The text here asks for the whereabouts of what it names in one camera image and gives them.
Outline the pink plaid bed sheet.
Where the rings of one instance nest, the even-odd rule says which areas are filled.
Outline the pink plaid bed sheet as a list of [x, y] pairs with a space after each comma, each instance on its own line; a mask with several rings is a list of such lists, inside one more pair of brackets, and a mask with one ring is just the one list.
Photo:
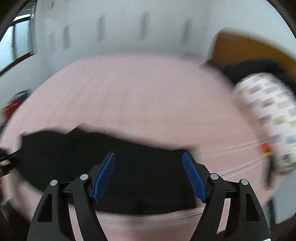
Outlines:
[[105, 131], [165, 148], [188, 148], [210, 172], [250, 181], [260, 202], [266, 160], [233, 103], [231, 88], [197, 58], [105, 55], [77, 61], [43, 83], [4, 130], [16, 151], [20, 135], [45, 128]]

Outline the red items on shelf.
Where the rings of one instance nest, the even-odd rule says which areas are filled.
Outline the red items on shelf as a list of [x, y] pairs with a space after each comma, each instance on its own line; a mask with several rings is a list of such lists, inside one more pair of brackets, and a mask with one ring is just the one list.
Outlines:
[[23, 90], [15, 94], [3, 109], [4, 120], [8, 121], [20, 105], [30, 96], [31, 90]]

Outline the dark framed window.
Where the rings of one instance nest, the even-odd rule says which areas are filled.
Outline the dark framed window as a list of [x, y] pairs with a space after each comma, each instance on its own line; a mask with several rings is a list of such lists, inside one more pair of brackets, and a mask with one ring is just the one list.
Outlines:
[[1, 75], [34, 55], [32, 14], [17, 16], [1, 39]]

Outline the black clothing pile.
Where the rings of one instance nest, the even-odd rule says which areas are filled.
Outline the black clothing pile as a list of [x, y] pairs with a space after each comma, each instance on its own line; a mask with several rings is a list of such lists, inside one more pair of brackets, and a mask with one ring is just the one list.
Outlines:
[[221, 71], [233, 85], [252, 74], [270, 73], [281, 80], [295, 94], [295, 77], [292, 77], [292, 72], [281, 67], [272, 59], [248, 59], [237, 64], [229, 64], [223, 67]]

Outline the white spotted pillow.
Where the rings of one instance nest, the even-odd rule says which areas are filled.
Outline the white spotted pillow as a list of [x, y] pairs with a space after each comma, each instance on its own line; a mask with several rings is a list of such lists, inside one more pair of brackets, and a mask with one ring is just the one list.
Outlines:
[[233, 89], [235, 104], [260, 140], [271, 145], [275, 168], [295, 168], [295, 95], [270, 73], [254, 73]]

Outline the black pants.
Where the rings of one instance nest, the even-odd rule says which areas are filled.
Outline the black pants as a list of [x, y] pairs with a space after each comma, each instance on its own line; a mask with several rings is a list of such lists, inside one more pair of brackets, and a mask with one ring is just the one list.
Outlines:
[[115, 168], [96, 211], [161, 214], [196, 207], [182, 165], [183, 150], [167, 150], [129, 142], [100, 132], [75, 128], [69, 133], [40, 131], [22, 135], [16, 156], [20, 174], [44, 191], [53, 179], [68, 182], [88, 173], [109, 152]]

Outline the orange wooden headboard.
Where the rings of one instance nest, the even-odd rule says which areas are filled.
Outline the orange wooden headboard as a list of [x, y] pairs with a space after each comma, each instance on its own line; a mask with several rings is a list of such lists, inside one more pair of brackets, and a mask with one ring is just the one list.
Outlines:
[[259, 58], [276, 61], [295, 77], [295, 57], [291, 54], [281, 51], [274, 45], [260, 42], [259, 39], [234, 32], [220, 31], [216, 35], [209, 62], [218, 67], [224, 67], [230, 63]]

